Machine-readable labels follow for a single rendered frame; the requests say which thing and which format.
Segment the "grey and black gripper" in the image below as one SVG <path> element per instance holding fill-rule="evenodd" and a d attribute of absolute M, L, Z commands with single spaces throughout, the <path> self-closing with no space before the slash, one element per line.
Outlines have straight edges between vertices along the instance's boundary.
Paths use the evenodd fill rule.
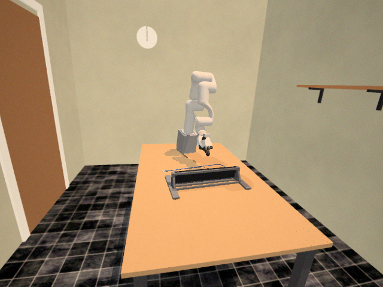
<path fill-rule="evenodd" d="M 197 137 L 198 148 L 202 149 L 205 152 L 206 156 L 209 156 L 210 155 L 209 150 L 213 149 L 211 140 L 210 138 L 206 138 L 205 140 L 202 140 L 202 137 L 203 137 L 203 134 Z"/>

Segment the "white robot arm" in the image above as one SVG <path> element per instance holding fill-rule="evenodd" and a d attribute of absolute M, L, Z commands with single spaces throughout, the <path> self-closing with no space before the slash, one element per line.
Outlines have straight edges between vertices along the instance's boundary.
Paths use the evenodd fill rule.
<path fill-rule="evenodd" d="M 203 82 L 206 81 L 206 82 Z M 184 121 L 184 129 L 182 133 L 185 135 L 194 134 L 194 121 L 197 136 L 202 135 L 202 140 L 211 137 L 211 134 L 206 133 L 204 126 L 213 124 L 214 113 L 209 105 L 209 93 L 215 93 L 217 85 L 213 74 L 207 72 L 193 72 L 191 74 L 191 88 L 189 98 L 186 102 L 186 116 Z M 203 111 L 206 108 L 209 117 L 196 117 L 193 111 Z"/>

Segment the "dark grey patch panel rack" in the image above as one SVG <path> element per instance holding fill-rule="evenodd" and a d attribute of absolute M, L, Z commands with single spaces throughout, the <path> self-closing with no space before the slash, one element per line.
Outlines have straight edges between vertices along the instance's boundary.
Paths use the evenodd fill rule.
<path fill-rule="evenodd" d="M 218 167 L 210 169 L 183 170 L 171 172 L 171 175 L 165 175 L 168 187 L 173 199 L 179 199 L 180 196 L 177 190 L 186 190 L 191 188 L 211 187 L 217 185 L 237 184 L 240 183 L 246 190 L 251 187 L 241 179 L 240 167 Z M 226 182 L 233 181 L 233 182 Z M 210 184 L 223 182 L 217 184 Z M 199 185 L 207 184 L 207 185 Z M 189 185 L 197 185 L 191 187 L 183 187 Z M 181 188 L 176 188 L 181 187 Z"/>

